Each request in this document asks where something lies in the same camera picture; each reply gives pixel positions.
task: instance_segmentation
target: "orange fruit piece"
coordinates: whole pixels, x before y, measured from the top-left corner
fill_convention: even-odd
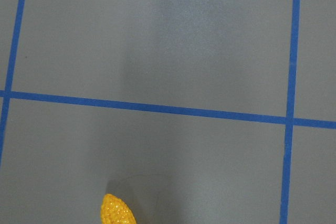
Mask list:
[[[126,203],[112,194],[104,196],[100,218],[103,224],[137,224]]]

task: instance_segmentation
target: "gray tile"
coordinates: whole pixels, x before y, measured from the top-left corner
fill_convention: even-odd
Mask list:
[[[336,130],[296,127],[289,224],[336,223]]]
[[[0,0],[0,90],[5,89],[18,0]]]
[[[302,0],[296,117],[336,121],[335,0]]]
[[[285,115],[290,22],[291,0],[26,0],[14,89]]]
[[[277,223],[283,125],[12,100],[1,223]]]

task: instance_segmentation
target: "blue grid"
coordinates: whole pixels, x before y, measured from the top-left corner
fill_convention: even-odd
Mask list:
[[[291,24],[286,117],[12,91],[16,53],[19,42],[24,4],[25,0],[18,0],[12,45],[11,45],[11,53],[8,62],[5,90],[0,90],[0,97],[3,97],[3,105],[0,121],[0,164],[1,164],[1,155],[3,150],[9,105],[12,98],[22,100],[43,101],[43,102],[97,106],[103,108],[114,108],[124,110],[148,111],[148,112],[169,113],[169,114],[179,114],[189,116],[202,116],[206,118],[282,124],[285,125],[285,154],[283,157],[284,159],[283,159],[282,191],[281,191],[281,207],[280,207],[279,223],[287,224],[293,127],[305,126],[305,127],[318,127],[325,129],[336,129],[335,121],[294,118],[300,0],[293,0],[292,2],[292,24]]]

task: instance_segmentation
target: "gray surface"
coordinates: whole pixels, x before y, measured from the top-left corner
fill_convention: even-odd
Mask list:
[[[0,90],[5,89],[17,1],[0,0]]]
[[[26,0],[13,89],[285,115],[291,0]]]
[[[336,121],[336,0],[302,0],[296,117]]]
[[[277,223],[282,125],[13,100],[0,223]]]
[[[289,224],[336,223],[336,131],[296,127]]]

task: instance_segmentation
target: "vertical blue line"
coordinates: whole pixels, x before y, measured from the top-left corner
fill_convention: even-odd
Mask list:
[[[296,70],[298,59],[298,39],[299,39],[299,18],[300,18],[300,0],[293,0],[292,6],[292,28],[290,38],[290,56],[287,90],[287,112],[285,129],[285,154],[282,169],[282,191],[280,207],[280,224],[287,224],[288,204],[289,204],[289,186],[290,186],[290,168],[292,154],[293,122],[295,107],[295,85]]]
[[[3,145],[4,145],[5,130],[6,130],[7,117],[8,117],[8,110],[9,110],[9,102],[11,99],[10,92],[12,90],[12,84],[13,84],[16,53],[17,53],[17,46],[18,46],[19,37],[20,37],[20,29],[21,29],[21,22],[22,22],[24,6],[25,6],[25,0],[18,0],[14,31],[13,31],[13,37],[12,37],[11,53],[9,55],[8,68],[7,68],[6,85],[5,85],[5,90],[4,90],[4,100],[3,100],[2,111],[1,111],[0,164],[1,164]]]

